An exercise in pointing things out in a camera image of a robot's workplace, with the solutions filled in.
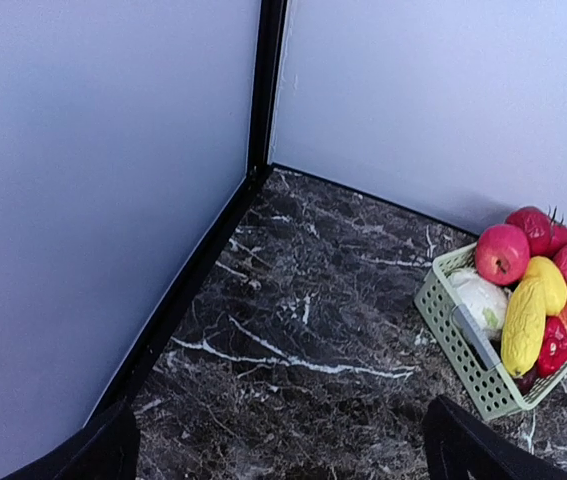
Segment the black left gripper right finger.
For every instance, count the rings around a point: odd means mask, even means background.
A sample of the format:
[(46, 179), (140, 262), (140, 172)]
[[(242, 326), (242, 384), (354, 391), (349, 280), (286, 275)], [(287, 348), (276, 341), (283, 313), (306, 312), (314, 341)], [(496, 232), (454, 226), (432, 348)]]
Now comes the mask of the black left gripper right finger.
[(444, 395), (429, 403), (422, 426), (431, 479), (567, 479)]

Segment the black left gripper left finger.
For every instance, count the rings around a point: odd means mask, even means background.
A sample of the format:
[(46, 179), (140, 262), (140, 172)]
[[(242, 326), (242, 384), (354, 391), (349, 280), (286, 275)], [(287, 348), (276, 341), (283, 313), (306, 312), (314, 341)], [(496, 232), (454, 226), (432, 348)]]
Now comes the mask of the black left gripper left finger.
[(38, 460), (6, 476), (31, 479), (134, 479), (140, 431), (130, 406), (119, 401)]

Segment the yellow wrinkled banana-like fruit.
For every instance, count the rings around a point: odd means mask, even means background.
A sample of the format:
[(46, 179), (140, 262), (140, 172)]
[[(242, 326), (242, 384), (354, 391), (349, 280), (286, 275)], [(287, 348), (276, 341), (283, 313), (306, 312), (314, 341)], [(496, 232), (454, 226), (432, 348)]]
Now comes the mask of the yellow wrinkled banana-like fruit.
[(501, 360), (512, 378), (524, 376), (534, 366), (544, 338), (546, 301), (543, 282), (523, 280), (510, 297), (501, 335)]

